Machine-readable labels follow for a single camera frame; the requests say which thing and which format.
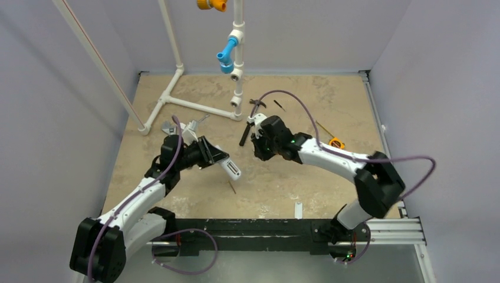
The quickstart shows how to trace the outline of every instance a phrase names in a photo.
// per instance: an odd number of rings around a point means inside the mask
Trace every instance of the blue elbow joint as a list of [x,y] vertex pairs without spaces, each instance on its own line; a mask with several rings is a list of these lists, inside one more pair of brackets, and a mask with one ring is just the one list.
[[228,39],[228,44],[222,50],[222,52],[217,53],[217,59],[221,63],[221,71],[224,74],[229,74],[234,70],[233,60],[231,59],[231,52],[233,48],[238,45],[238,39],[231,37]]

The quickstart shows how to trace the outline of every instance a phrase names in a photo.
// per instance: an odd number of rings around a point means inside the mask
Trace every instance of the floor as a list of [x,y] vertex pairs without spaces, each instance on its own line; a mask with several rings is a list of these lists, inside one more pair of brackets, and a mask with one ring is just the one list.
[[[141,77],[133,105],[144,121],[170,79],[168,75]],[[234,82],[224,75],[185,75],[173,89],[172,96],[232,111],[229,100],[234,86]],[[302,99],[313,117],[346,144],[346,150],[367,154],[382,151],[360,77],[246,76],[244,114],[250,112],[250,98],[256,99],[273,89],[288,90]],[[291,97],[274,94],[264,102],[267,108],[261,107],[259,111],[279,115],[292,132],[313,132],[304,110]],[[103,211],[116,206],[137,186],[152,159],[160,153],[165,137],[161,124],[171,121],[172,114],[184,123],[205,115],[167,104],[146,137],[140,135],[137,126],[129,119]],[[178,218],[293,218],[295,202],[302,202],[304,218],[330,218],[356,198],[355,188],[350,182],[323,169],[288,162],[279,156],[267,162],[258,160],[249,140],[244,147],[238,146],[244,128],[244,121],[211,115],[199,125],[197,132],[198,136],[205,135],[212,144],[220,145],[242,170],[241,178],[233,182],[236,194],[219,166],[184,170],[180,182],[157,206],[174,211]],[[320,135],[322,142],[328,142],[329,135],[325,131],[320,129]],[[388,217],[398,218],[397,209],[393,208]]]

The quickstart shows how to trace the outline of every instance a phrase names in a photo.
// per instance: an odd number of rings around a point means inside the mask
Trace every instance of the black screwdriver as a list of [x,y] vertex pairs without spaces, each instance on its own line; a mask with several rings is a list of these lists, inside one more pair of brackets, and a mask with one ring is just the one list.
[[273,101],[274,101],[274,103],[276,103],[277,106],[279,106],[281,109],[283,109],[283,111],[286,112],[285,108],[283,108],[283,106],[281,106],[280,103],[278,103],[276,100],[273,100]]

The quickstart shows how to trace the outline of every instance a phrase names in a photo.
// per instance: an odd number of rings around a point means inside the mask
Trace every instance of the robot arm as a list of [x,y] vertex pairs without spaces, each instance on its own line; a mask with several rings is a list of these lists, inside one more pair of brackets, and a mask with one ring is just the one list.
[[[305,133],[292,134],[278,116],[266,117],[256,114],[255,133],[251,140],[254,155],[266,161],[275,155],[299,164],[317,166],[335,173],[356,186],[358,199],[344,206],[331,221],[333,239],[343,235],[371,218],[383,218],[404,191],[404,183],[391,163],[372,164],[355,162],[353,159],[336,156],[318,147],[315,138]],[[387,158],[380,152],[369,156],[321,144],[335,152],[358,159]]]
[[124,208],[108,224],[93,258],[93,277],[103,283],[112,283],[121,274],[126,261],[148,241],[176,231],[175,214],[166,209],[151,207],[162,200],[177,185],[180,171],[198,166],[200,169],[220,164],[228,175],[237,180],[241,171],[220,147],[211,145],[202,136],[194,136],[190,144],[180,148],[179,155],[165,176],[146,190],[143,188],[154,181],[168,167],[177,149],[179,136],[167,136],[161,154],[153,159],[152,165],[139,185],[124,200],[97,219],[83,220],[70,259],[70,268],[82,274],[87,273],[90,251],[97,234],[121,205]]

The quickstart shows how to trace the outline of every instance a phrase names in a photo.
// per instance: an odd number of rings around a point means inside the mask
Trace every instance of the white wall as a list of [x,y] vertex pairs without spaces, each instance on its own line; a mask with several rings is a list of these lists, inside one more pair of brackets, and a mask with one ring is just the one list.
[[[157,0],[102,3],[135,66],[145,71],[175,70]],[[216,54],[232,29],[233,1],[228,1],[225,13],[202,11],[195,0],[167,3],[186,71],[220,73]],[[410,0],[244,3],[246,71],[303,74],[371,69]]]
[[[438,282],[498,282],[500,2],[412,0],[370,79],[393,156],[427,153],[421,216]],[[411,185],[429,164],[397,165]]]
[[[132,96],[137,70],[94,20],[86,27]],[[0,281],[71,282],[76,229],[103,205],[126,112],[52,1],[2,1],[0,38]]]

